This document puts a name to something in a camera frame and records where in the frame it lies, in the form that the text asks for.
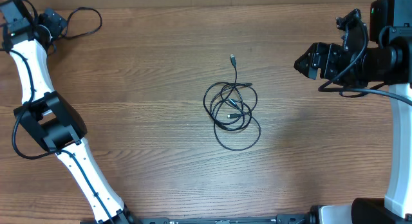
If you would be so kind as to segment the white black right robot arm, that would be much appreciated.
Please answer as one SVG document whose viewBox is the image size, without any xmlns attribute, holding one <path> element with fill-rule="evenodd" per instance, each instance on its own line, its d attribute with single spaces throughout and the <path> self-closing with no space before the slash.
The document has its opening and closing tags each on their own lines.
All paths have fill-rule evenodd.
<svg viewBox="0 0 412 224">
<path fill-rule="evenodd" d="M 349 205 L 315 205 L 302 223 L 411 223 L 411 0 L 376 0 L 370 23 L 354 9 L 336 19 L 342 44 L 313 43 L 294 63 L 323 93 L 346 98 L 374 94 L 391 103 L 391 173 L 383 198 Z"/>
</svg>

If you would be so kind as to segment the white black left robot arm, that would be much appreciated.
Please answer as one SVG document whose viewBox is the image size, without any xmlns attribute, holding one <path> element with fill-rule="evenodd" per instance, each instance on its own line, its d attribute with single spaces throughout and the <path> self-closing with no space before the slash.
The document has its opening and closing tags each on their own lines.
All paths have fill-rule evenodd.
<svg viewBox="0 0 412 224">
<path fill-rule="evenodd" d="M 16 142 L 23 127 L 44 150 L 34 159 L 55 155 L 69 170 L 85 195 L 95 223 L 134 223 L 122 198 L 116 194 L 97 165 L 86 138 L 87 127 L 79 113 L 53 87 L 47 66 L 49 48 L 61 39 L 70 40 L 70 18 L 51 8 L 41 14 L 29 0 L 1 3 L 3 43 L 18 70 L 22 87 L 21 106 L 14 109 L 12 147 L 25 159 Z"/>
</svg>

